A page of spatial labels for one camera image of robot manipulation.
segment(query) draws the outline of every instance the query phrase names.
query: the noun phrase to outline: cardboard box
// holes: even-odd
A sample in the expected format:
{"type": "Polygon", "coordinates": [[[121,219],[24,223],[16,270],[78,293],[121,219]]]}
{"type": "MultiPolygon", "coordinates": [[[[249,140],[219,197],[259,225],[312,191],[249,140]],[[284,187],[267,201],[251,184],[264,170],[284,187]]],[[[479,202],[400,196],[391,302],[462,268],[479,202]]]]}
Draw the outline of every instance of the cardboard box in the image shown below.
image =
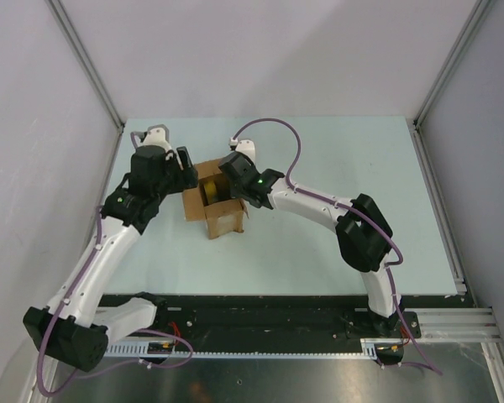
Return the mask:
{"type": "Polygon", "coordinates": [[[209,239],[232,231],[242,233],[243,215],[247,213],[248,216],[244,201],[230,197],[229,183],[218,168],[219,161],[211,160],[194,165],[198,171],[198,187],[182,193],[186,220],[206,221],[209,239]]]}

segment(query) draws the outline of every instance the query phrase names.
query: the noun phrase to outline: white tabletop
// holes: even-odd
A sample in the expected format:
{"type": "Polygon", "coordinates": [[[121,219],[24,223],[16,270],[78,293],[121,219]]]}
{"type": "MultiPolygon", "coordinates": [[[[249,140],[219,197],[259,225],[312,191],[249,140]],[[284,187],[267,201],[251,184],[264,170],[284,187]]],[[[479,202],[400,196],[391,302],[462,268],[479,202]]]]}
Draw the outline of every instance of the white tabletop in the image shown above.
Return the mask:
{"type": "MultiPolygon", "coordinates": [[[[129,133],[163,123],[173,147],[185,145],[192,162],[228,154],[228,139],[250,119],[128,120],[108,192],[129,171],[129,133]]],[[[456,293],[435,216],[405,118],[288,118],[302,138],[292,178],[337,196],[374,198],[394,231],[405,263],[392,269],[402,294],[456,293]]],[[[260,123],[241,138],[256,145],[256,164],[286,172],[296,143],[276,123],[260,123]]],[[[249,207],[244,233],[208,240],[204,222],[186,222],[181,195],[168,196],[144,235],[111,279],[107,293],[355,295],[360,274],[341,258],[335,235],[287,212],[249,207]]]]}

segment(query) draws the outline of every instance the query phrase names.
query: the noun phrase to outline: white wall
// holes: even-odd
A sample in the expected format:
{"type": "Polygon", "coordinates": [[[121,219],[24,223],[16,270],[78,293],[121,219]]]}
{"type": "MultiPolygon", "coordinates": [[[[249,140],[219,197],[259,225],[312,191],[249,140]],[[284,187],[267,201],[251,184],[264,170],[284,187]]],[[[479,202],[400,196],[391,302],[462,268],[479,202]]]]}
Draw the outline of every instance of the white wall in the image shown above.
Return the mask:
{"type": "Polygon", "coordinates": [[[504,0],[423,126],[465,269],[504,337],[504,0]]]}
{"type": "Polygon", "coordinates": [[[64,0],[122,119],[404,115],[475,0],[64,0]]]}
{"type": "Polygon", "coordinates": [[[0,376],[79,258],[116,138],[45,2],[0,0],[0,376]]]}

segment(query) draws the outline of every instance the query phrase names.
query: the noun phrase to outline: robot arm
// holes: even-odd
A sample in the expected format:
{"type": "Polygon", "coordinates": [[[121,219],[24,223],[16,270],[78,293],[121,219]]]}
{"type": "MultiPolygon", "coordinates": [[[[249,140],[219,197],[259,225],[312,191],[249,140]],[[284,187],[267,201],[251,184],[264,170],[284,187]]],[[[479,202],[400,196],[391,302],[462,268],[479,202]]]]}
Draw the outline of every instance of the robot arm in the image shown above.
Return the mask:
{"type": "Polygon", "coordinates": [[[30,307],[23,320],[39,349],[57,317],[45,354],[84,371],[98,364],[109,344],[154,322],[161,301],[147,294],[104,311],[97,306],[113,272],[165,197],[197,186],[186,148],[172,149],[166,127],[149,128],[142,137],[130,172],[104,202],[97,234],[75,269],[45,309],[30,307]]]}
{"type": "Polygon", "coordinates": [[[390,246],[375,229],[362,222],[357,215],[337,207],[334,203],[329,204],[307,196],[306,193],[320,195],[323,199],[334,200],[363,212],[391,236],[392,230],[373,199],[360,195],[351,200],[301,185],[296,185],[300,190],[297,191],[287,185],[281,172],[258,172],[254,159],[254,143],[241,140],[234,144],[234,152],[220,161],[219,168],[230,182],[232,196],[243,198],[254,207],[295,213],[333,231],[339,241],[342,258],[362,275],[368,292],[370,311],[372,315],[378,316],[378,322],[382,322],[379,327],[392,327],[388,322],[395,322],[396,308],[385,269],[390,246]]]}

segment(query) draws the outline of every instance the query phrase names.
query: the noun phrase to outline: yellow object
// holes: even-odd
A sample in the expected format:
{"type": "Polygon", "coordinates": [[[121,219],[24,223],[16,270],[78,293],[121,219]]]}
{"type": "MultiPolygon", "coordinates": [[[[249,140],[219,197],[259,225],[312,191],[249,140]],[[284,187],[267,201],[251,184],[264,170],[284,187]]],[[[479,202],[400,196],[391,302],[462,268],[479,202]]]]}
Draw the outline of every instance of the yellow object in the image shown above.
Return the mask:
{"type": "Polygon", "coordinates": [[[214,181],[205,182],[203,184],[203,190],[205,191],[208,206],[218,202],[217,186],[214,181]]]}

